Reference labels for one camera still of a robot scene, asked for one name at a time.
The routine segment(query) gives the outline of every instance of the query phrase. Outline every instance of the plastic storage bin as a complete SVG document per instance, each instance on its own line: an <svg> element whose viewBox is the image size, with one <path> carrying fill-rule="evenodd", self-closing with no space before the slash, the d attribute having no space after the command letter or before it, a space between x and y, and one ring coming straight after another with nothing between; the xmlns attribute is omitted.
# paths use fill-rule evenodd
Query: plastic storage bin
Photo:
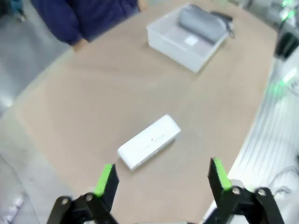
<svg viewBox="0 0 299 224"><path fill-rule="evenodd" d="M146 27L149 45L191 71L198 72L228 37L228 33L218 42L211 43L180 27L178 16L182 8L176 9Z"/></svg>

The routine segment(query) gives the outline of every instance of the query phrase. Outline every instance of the black cable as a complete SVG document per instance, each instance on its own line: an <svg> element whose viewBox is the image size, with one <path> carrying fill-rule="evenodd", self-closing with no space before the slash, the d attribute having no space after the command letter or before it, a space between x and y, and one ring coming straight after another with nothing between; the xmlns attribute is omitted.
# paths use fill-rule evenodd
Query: black cable
<svg viewBox="0 0 299 224"><path fill-rule="evenodd" d="M22 183L22 180L20 179L18 173L17 173L16 170L15 170L15 169L8 163L8 161L7 161L6 159L3 158L3 156L2 156L1 154L0 154L0 158L1 158L1 159L2 159L2 160L3 160L3 161L4 161L4 162L11 168L13 174L17 177L18 182L21 184L21 186L23 187L24 191L26 192L26 195L28 196L27 198L28 198L28 200L29 200L29 202L30 202L30 204L31 204L31 206L32 206L33 213L34 213L34 215L36 216L37 222L38 222L39 224L41 224L40 221L39 221L39 219L38 219L36 210L34 209L33 203L32 203L32 201L31 201L31 199L30 199L30 197L29 197L29 195L28 195L28 193L27 193L27 191L26 191L26 189L25 189L25 187L24 187L24 185L23 185L23 183Z"/></svg>
<svg viewBox="0 0 299 224"><path fill-rule="evenodd" d="M228 31L229 36L231 38L235 38L235 33L231 29L230 24L229 24L233 21L233 17L230 15L226 15L224 13L217 12L217 11L211 11L211 14L220 18L225 23L226 30Z"/></svg>
<svg viewBox="0 0 299 224"><path fill-rule="evenodd" d="M276 180L277 178L279 178L281 175L283 175L283 174L285 174L285 173L288 173L288 172L290 172L290 171L295 172L295 174L299 177L299 170L297 169L297 167L296 167L296 166L289 166L289 167L283 169L282 171L280 171L278 174L275 175L275 177L274 177L274 178L272 179L272 181L269 183L268 188L270 188L270 187L273 185L273 183L275 182L275 180ZM286 193L286 194L291 194L291 193L292 193L292 190L289 189L287 186L282 186L282 187L280 187L279 189L277 189L277 190L275 191L275 193L273 194L273 196L275 197L275 196L277 196L277 194L279 194L279 193L281 193L281 192L284 192L284 193Z"/></svg>

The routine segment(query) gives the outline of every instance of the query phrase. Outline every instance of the table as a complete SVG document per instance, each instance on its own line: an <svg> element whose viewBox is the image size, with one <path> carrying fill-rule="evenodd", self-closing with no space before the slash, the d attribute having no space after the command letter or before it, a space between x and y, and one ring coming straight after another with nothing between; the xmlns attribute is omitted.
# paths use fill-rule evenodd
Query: table
<svg viewBox="0 0 299 224"><path fill-rule="evenodd" d="M49 73L16 110L78 194L95 186L105 163L116 163L112 214L120 223L198 222L213 198L209 158L230 169L263 99L276 34L238 7L191 1L235 19L236 38L199 74L148 46L146 25L187 2L161 3L105 33ZM166 113L181 134L130 172L117 149Z"/></svg>

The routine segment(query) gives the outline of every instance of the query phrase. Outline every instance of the person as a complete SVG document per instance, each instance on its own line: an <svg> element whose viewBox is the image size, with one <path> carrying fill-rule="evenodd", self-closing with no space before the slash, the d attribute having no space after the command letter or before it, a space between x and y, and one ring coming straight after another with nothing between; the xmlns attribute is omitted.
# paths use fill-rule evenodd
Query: person
<svg viewBox="0 0 299 224"><path fill-rule="evenodd" d="M10 4L13 15L15 15L18 20L25 21L26 15L24 13L22 0L10 0Z"/></svg>
<svg viewBox="0 0 299 224"><path fill-rule="evenodd" d="M31 1L52 34L74 51L148 6L146 0Z"/></svg>

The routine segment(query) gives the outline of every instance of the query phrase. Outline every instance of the white rectangular box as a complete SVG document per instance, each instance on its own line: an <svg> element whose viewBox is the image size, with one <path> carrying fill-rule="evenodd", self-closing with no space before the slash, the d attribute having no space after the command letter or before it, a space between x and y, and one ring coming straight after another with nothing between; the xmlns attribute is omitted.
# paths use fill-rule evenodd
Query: white rectangular box
<svg viewBox="0 0 299 224"><path fill-rule="evenodd" d="M118 149L118 154L133 170L165 147L181 132L169 115L164 115Z"/></svg>
<svg viewBox="0 0 299 224"><path fill-rule="evenodd" d="M183 29L178 25L182 8L176 9L146 27L149 45L191 71L198 72L227 39L228 33L213 44Z"/></svg>

